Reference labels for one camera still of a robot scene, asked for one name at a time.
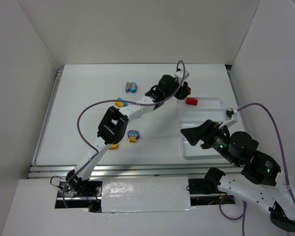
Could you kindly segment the red studded lego brick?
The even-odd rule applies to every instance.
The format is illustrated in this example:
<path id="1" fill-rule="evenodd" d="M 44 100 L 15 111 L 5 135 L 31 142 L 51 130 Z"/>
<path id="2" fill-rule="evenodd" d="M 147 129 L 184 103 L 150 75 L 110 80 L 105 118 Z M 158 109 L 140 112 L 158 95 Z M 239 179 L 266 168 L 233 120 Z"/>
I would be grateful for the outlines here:
<path id="1" fill-rule="evenodd" d="M 197 106 L 198 100 L 194 98 L 187 98 L 185 103 L 187 105 Z"/>

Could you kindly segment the yellow and teal lego stack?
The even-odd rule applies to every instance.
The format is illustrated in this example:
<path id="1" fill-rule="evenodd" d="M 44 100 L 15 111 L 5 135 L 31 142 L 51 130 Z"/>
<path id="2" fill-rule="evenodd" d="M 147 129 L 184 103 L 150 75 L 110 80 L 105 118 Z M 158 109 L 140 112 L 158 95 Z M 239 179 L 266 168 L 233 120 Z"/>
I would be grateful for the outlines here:
<path id="1" fill-rule="evenodd" d="M 118 98 L 117 101 L 115 101 L 115 105 L 119 108 L 121 107 L 126 107 L 127 106 L 127 102 L 124 102 L 122 98 Z"/>

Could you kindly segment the purple flower lego piece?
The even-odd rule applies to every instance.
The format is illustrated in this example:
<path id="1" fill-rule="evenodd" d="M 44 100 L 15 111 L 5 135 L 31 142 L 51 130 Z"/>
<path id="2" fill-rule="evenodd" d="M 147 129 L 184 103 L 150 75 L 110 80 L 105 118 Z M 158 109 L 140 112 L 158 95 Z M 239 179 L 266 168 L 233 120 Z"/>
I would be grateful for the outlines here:
<path id="1" fill-rule="evenodd" d="M 128 138 L 135 137 L 136 139 L 139 139 L 140 138 L 140 133 L 139 133 L 138 130 L 128 130 L 127 137 Z"/>

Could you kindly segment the small yellow lego brick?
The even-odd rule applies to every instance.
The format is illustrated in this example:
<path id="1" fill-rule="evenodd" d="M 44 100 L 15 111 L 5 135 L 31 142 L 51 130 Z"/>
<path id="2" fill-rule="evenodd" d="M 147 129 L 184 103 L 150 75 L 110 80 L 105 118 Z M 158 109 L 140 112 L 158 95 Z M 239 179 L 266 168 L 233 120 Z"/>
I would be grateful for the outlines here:
<path id="1" fill-rule="evenodd" d="M 129 141 L 131 142 L 131 143 L 136 143 L 136 137 L 130 137 L 129 138 Z"/>

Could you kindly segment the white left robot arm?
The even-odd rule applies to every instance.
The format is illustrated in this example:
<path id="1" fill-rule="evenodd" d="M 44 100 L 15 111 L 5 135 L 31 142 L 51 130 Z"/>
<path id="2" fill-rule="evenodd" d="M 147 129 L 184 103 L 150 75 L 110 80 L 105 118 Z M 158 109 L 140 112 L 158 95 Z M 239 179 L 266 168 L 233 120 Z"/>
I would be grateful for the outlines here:
<path id="1" fill-rule="evenodd" d="M 121 108 L 109 107 L 98 125 L 93 144 L 87 141 L 81 132 L 80 120 L 82 115 L 96 105 L 113 102 L 113 100 L 101 101 L 85 108 L 78 116 L 77 129 L 82 140 L 90 147 L 90 151 L 67 174 L 66 184 L 76 192 L 86 187 L 94 167 L 112 145 L 118 144 L 123 139 L 127 126 L 131 121 L 158 109 L 172 97 L 177 100 L 184 100 L 189 96 L 191 89 L 185 81 L 188 76 L 189 72 L 183 70 L 178 70 L 174 76 L 163 75 L 159 83 L 154 85 L 138 101 L 127 101 L 128 105 Z"/>

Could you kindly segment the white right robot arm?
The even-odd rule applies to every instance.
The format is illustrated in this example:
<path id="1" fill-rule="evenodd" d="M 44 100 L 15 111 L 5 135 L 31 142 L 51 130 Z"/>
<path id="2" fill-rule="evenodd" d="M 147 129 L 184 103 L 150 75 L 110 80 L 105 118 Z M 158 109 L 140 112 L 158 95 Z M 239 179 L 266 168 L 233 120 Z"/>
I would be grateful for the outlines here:
<path id="1" fill-rule="evenodd" d="M 257 150 L 259 143 L 248 133 L 230 134 L 226 127 L 211 120 L 197 127 L 184 128 L 181 134 L 188 143 L 201 144 L 202 149 L 214 149 L 234 167 L 241 167 L 246 184 L 222 170 L 209 168 L 203 187 L 209 192 L 224 192 L 254 205 L 269 216 L 276 227 L 295 233 L 295 190 L 288 186 L 279 164 Z"/>

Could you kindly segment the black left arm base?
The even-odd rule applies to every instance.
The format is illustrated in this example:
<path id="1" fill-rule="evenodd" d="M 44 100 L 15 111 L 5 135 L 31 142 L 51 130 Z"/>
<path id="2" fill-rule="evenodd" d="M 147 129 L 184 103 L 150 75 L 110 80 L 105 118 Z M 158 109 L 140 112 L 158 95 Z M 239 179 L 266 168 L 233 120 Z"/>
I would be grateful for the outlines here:
<path id="1" fill-rule="evenodd" d="M 84 208 L 88 212 L 101 213 L 102 181 L 90 181 L 80 192 L 66 186 L 64 200 L 67 208 Z"/>

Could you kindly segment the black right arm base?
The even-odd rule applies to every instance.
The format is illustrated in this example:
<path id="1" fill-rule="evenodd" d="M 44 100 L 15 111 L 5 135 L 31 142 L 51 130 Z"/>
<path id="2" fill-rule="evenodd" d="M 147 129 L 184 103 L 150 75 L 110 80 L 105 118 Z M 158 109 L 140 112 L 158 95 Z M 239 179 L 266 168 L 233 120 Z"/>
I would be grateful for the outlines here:
<path id="1" fill-rule="evenodd" d="M 191 206 L 235 205 L 233 195 L 228 195 L 209 186 L 203 178 L 189 178 L 186 190 L 190 194 Z"/>

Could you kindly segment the white sorting tray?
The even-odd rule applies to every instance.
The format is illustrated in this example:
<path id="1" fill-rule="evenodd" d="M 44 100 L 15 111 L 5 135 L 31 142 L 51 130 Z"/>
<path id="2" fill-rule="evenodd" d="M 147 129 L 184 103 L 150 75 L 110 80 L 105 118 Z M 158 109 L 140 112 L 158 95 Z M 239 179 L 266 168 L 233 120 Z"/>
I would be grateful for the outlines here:
<path id="1" fill-rule="evenodd" d="M 197 104 L 187 104 L 186 99 L 177 101 L 182 157 L 189 161 L 221 159 L 222 156 L 215 149 L 202 148 L 202 138 L 215 131 L 226 137 L 223 127 L 230 128 L 238 122 L 234 109 L 225 108 L 218 97 L 191 97 L 191 100 L 196 100 Z"/>

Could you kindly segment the pastel flower lego stack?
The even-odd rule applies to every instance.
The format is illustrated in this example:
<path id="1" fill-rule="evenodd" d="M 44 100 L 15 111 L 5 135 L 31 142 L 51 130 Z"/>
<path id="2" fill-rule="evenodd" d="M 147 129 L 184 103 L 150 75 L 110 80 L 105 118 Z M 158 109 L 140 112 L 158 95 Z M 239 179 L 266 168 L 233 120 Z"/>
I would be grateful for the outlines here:
<path id="1" fill-rule="evenodd" d="M 126 93 L 136 93 L 136 91 L 137 91 L 136 82 L 126 82 L 126 85 L 125 85 Z"/>

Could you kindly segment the yellow round lego piece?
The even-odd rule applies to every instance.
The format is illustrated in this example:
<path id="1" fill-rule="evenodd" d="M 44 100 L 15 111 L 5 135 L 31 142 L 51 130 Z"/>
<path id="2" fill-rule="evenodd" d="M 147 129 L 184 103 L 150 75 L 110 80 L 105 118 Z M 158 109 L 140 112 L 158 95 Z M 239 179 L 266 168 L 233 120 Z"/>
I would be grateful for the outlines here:
<path id="1" fill-rule="evenodd" d="M 110 150 L 118 149 L 118 144 L 112 145 L 109 149 L 110 149 Z"/>

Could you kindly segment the aluminium table frame rails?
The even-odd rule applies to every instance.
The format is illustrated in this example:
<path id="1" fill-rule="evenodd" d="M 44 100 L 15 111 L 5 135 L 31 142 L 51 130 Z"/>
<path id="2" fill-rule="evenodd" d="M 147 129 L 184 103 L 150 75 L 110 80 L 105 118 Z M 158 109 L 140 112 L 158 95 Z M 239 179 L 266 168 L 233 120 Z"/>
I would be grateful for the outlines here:
<path id="1" fill-rule="evenodd" d="M 226 67 L 222 64 L 189 64 L 188 83 L 193 97 L 218 97 L 225 108 L 236 107 Z M 164 74 L 175 71 L 173 64 L 66 65 L 56 79 L 48 119 L 34 155 L 29 178 L 65 177 L 88 152 L 79 137 L 76 122 L 88 106 L 114 98 L 140 99 Z M 126 82 L 136 82 L 136 93 L 126 93 Z M 93 142 L 99 122 L 111 102 L 88 109 L 80 120 L 81 131 Z M 118 149 L 109 150 L 92 172 L 92 178 L 201 175 L 211 167 L 239 173 L 223 157 L 185 160 L 181 153 L 177 100 L 171 99 L 155 112 L 145 114 L 128 126 L 141 137 L 135 144 L 123 139 Z"/>

